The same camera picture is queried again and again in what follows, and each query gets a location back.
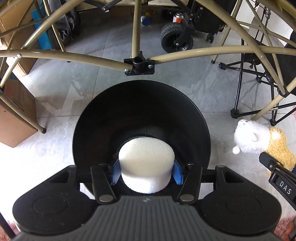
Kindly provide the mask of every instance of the white plush toy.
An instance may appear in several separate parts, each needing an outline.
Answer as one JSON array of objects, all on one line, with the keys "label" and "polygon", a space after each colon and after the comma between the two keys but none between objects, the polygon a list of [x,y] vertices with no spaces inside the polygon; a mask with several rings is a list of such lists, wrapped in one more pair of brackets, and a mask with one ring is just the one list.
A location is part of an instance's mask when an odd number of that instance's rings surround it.
[{"label": "white plush toy", "polygon": [[239,120],[234,132],[232,152],[238,154],[266,152],[281,162],[285,168],[292,171],[296,157],[288,149],[285,133],[276,127],[270,129],[262,124],[251,120]]}]

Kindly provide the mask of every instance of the black funnel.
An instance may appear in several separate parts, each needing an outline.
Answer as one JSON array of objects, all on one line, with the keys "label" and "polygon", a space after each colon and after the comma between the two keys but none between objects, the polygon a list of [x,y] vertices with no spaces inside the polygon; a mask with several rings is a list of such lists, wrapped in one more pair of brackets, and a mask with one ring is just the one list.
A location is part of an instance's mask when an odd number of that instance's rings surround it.
[{"label": "black funnel", "polygon": [[182,92],[150,80],[114,85],[88,104],[74,131],[75,164],[109,164],[125,142],[140,136],[168,143],[179,163],[208,167],[210,134],[201,112]]}]

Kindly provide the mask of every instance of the plush sheep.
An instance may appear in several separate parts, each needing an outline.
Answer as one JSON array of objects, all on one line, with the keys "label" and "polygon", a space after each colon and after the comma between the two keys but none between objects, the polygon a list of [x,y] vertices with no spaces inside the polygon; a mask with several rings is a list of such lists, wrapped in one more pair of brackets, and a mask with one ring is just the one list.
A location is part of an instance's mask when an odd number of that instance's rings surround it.
[{"label": "plush sheep", "polygon": [[238,154],[266,152],[277,159],[284,167],[293,170],[296,157],[288,149],[285,133],[276,127],[270,129],[262,124],[251,120],[239,120],[234,132],[232,152]]}]

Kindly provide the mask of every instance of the foam sponge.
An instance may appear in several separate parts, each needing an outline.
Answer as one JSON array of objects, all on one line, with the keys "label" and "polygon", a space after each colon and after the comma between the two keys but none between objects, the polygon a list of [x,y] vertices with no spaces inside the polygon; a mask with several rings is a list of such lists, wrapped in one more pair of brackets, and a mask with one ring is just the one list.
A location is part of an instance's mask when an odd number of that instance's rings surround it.
[{"label": "foam sponge", "polygon": [[150,194],[168,185],[175,154],[164,141],[151,137],[132,139],[122,146],[118,157],[122,179],[130,189]]}]

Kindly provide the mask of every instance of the round screw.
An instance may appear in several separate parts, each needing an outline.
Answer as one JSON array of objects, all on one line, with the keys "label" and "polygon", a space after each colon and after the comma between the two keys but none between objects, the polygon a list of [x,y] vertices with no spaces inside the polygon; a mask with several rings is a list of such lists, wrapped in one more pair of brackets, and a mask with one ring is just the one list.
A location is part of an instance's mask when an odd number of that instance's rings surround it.
[{"label": "round screw", "polygon": [[99,196],[99,201],[101,202],[111,202],[113,201],[113,197],[109,194],[104,194],[104,195],[101,195]]},{"label": "round screw", "polygon": [[182,195],[180,196],[180,200],[181,200],[182,202],[191,202],[191,201],[194,200],[194,196],[191,195],[191,194],[182,194]]}]

